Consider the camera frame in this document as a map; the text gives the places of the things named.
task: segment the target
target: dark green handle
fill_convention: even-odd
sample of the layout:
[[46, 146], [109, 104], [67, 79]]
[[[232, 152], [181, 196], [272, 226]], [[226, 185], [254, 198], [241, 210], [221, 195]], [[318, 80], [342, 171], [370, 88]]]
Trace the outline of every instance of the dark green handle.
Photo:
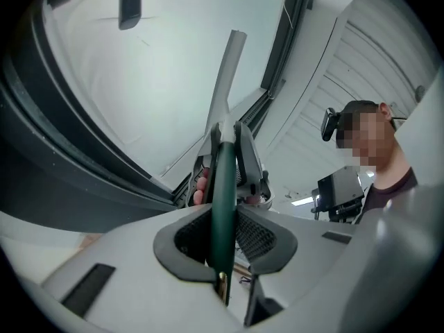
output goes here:
[[212, 203], [211, 249], [208, 264], [214, 268], [218, 276], [220, 272], [227, 275], [225, 303], [228, 305], [236, 240], [236, 156], [233, 143], [224, 142], [219, 147]]

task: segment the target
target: man's ear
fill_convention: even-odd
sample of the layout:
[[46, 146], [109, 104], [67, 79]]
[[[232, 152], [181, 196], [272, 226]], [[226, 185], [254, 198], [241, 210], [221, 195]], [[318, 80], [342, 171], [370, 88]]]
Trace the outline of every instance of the man's ear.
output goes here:
[[380, 103], [378, 109], [387, 121], [391, 121], [391, 110], [389, 105], [386, 103]]

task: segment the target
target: hand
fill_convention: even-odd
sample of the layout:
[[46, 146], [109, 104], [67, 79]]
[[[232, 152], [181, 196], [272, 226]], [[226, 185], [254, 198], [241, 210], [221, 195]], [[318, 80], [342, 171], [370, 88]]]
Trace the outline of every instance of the hand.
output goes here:
[[[195, 205], [202, 204], [203, 192], [205, 191], [205, 188], [207, 186], [209, 172], [210, 172], [209, 168], [204, 168], [203, 169], [203, 176], [197, 180], [196, 191], [194, 192], [194, 195], [193, 195], [193, 203]], [[260, 195], [249, 196], [245, 199], [245, 203], [248, 203], [249, 205], [255, 205], [255, 204], [259, 203], [260, 200], [261, 200]]]
[[203, 176], [197, 180], [196, 191], [193, 195], [193, 203], [195, 205], [201, 205], [203, 201], [203, 192], [207, 186], [209, 168], [203, 169]]

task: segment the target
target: mesh panel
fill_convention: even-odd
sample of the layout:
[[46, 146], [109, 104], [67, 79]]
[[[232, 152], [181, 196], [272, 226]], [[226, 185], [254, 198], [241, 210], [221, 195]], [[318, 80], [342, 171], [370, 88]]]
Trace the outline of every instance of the mesh panel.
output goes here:
[[236, 185], [240, 184], [242, 181], [241, 172], [239, 166], [236, 164]]
[[236, 240], [250, 263], [268, 253], [276, 244], [276, 236], [270, 230], [243, 214], [239, 214]]
[[208, 212], [179, 229], [174, 236], [176, 248], [198, 262], [205, 262], [210, 247], [210, 221], [211, 212]]
[[264, 105], [264, 100], [260, 101], [259, 104], [249, 113], [249, 115], [244, 119], [242, 123], [248, 125], [251, 119], [256, 116], [256, 114], [260, 111], [262, 106]]

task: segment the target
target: man's neck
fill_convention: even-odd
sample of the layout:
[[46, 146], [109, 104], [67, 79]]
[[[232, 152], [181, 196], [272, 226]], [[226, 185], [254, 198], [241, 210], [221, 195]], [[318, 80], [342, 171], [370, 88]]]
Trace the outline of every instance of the man's neck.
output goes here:
[[393, 152], [390, 159], [383, 168], [376, 168], [375, 181], [373, 185], [377, 189], [388, 189], [393, 186], [409, 171], [410, 165], [400, 145], [395, 140]]

